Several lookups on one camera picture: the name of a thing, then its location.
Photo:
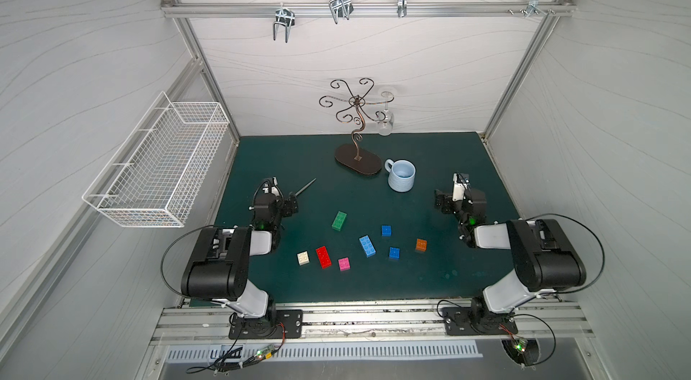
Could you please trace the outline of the orange square lego brick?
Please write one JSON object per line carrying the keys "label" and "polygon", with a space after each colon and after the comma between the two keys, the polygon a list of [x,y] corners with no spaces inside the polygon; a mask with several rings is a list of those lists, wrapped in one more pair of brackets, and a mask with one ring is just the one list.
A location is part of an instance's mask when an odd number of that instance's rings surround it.
{"label": "orange square lego brick", "polygon": [[416,251],[417,252],[426,252],[427,248],[428,248],[428,242],[426,240],[417,239],[417,241],[416,241]]}

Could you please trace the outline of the red lego brick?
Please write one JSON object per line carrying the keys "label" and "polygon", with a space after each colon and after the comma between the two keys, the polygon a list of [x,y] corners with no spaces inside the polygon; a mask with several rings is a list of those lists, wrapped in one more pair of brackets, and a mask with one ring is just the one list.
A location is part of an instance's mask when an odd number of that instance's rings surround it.
{"label": "red lego brick", "polygon": [[322,268],[329,268],[332,265],[328,249],[325,246],[318,248],[316,250],[316,254],[318,257],[318,262]]}

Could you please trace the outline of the blue square lego brick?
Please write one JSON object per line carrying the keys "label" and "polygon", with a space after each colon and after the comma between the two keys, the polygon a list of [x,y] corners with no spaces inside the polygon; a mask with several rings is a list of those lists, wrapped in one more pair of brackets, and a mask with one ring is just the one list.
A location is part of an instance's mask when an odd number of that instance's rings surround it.
{"label": "blue square lego brick", "polygon": [[401,257],[401,250],[399,248],[390,247],[389,259],[393,259],[394,261],[397,261],[400,257]]}
{"label": "blue square lego brick", "polygon": [[383,225],[381,227],[381,235],[383,237],[390,237],[392,235],[392,227],[390,225]]}

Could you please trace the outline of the pink square lego brick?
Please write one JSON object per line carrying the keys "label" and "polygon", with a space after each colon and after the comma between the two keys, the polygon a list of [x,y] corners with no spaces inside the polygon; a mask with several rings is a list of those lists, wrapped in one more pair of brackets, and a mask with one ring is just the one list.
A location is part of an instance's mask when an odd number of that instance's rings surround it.
{"label": "pink square lego brick", "polygon": [[350,270],[349,258],[343,258],[338,260],[338,266],[340,271]]}

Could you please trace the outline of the light blue long lego brick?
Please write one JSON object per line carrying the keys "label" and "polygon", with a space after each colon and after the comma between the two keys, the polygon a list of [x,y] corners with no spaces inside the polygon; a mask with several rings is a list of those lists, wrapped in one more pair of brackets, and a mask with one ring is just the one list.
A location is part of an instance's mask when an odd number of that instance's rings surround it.
{"label": "light blue long lego brick", "polygon": [[376,254],[376,249],[374,248],[374,245],[372,244],[372,241],[368,235],[362,236],[359,241],[367,258],[370,258]]}

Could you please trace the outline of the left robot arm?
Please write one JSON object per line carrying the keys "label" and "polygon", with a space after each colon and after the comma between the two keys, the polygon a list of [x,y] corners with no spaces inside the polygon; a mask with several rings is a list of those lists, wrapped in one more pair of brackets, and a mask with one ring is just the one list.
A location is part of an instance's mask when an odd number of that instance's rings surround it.
{"label": "left robot arm", "polygon": [[249,279],[250,259],[275,252],[282,235],[282,221],[299,211],[298,195],[284,194],[276,178],[266,178],[257,188],[249,211],[249,225],[199,230],[183,272],[180,293],[230,308],[247,320],[273,322],[275,303]]}

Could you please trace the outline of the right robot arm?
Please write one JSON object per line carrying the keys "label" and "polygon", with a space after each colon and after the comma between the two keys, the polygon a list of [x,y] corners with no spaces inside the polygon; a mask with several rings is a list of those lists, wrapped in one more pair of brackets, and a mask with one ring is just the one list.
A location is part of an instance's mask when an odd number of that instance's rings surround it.
{"label": "right robot arm", "polygon": [[559,222],[544,216],[489,223],[485,193],[464,174],[453,175],[452,191],[434,191],[435,208],[457,221],[459,239],[471,249],[507,250],[512,270],[486,286],[471,302],[476,319],[508,315],[543,295],[582,286],[587,271]]}

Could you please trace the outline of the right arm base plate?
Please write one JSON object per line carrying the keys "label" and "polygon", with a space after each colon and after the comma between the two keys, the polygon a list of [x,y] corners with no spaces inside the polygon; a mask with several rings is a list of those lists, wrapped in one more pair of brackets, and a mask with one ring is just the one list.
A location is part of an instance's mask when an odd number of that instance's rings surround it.
{"label": "right arm base plate", "polygon": [[444,330],[449,336],[469,337],[518,333],[516,324],[509,320],[507,315],[458,306],[443,307],[440,313],[444,321]]}

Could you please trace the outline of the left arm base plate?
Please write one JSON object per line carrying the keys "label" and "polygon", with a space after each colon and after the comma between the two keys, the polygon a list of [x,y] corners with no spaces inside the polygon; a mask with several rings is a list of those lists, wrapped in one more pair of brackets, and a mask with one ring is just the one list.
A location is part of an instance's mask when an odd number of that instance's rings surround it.
{"label": "left arm base plate", "polygon": [[302,336],[302,310],[270,311],[265,317],[243,318],[232,315],[229,319],[230,340],[289,340]]}

